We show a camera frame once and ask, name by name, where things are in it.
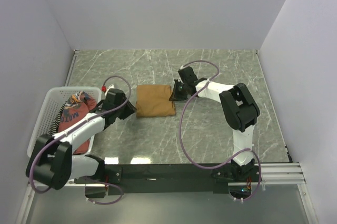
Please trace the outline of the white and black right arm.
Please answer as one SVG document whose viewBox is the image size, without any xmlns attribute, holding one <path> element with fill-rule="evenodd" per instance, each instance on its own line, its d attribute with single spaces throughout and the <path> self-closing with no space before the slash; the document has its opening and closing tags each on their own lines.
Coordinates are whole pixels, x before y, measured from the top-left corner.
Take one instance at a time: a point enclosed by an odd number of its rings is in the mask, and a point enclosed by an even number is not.
<svg viewBox="0 0 337 224">
<path fill-rule="evenodd" d="M 219 167 L 218 177 L 227 181 L 245 181 L 257 172 L 253 131 L 260 110 L 245 84 L 226 85 L 201 78 L 195 82 L 174 81 L 171 101 L 185 101 L 188 96 L 221 103 L 227 124 L 233 130 L 233 155 L 230 163 Z"/>
</svg>

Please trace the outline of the tan tank top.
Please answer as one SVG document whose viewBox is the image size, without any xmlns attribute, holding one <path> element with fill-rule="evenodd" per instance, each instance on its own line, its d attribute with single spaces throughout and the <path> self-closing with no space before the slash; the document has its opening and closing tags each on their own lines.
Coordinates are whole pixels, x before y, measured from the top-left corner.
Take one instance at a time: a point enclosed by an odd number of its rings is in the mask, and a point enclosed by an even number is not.
<svg viewBox="0 0 337 224">
<path fill-rule="evenodd" d="M 152 118 L 174 116 L 175 105 L 170 101 L 170 85 L 144 84 L 136 88 L 136 117 Z"/>
</svg>

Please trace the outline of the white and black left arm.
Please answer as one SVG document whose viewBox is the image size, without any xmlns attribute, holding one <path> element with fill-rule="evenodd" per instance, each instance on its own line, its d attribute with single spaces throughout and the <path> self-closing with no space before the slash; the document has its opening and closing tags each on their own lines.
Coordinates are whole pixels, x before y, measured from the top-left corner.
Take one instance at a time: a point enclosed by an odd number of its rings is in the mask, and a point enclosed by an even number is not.
<svg viewBox="0 0 337 224">
<path fill-rule="evenodd" d="M 106 98 L 68 129 L 40 135 L 26 168 L 30 183 L 38 181 L 59 190 L 71 179 L 88 177 L 98 183 L 105 178 L 105 162 L 91 154 L 75 151 L 92 136 L 104 131 L 116 119 L 124 120 L 136 111 L 122 90 L 110 89 Z"/>
</svg>

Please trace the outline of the red printed tank top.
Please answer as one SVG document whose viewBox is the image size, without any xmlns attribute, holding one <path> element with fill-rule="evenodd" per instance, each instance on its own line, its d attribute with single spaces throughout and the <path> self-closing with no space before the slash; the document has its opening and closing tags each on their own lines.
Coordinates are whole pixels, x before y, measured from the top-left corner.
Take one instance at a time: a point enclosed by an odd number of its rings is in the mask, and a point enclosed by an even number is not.
<svg viewBox="0 0 337 224">
<path fill-rule="evenodd" d="M 65 102 L 63 111 L 61 112 L 57 133 L 68 129 L 79 122 L 90 110 L 95 108 L 96 105 L 96 100 L 84 91 L 71 95 Z"/>
</svg>

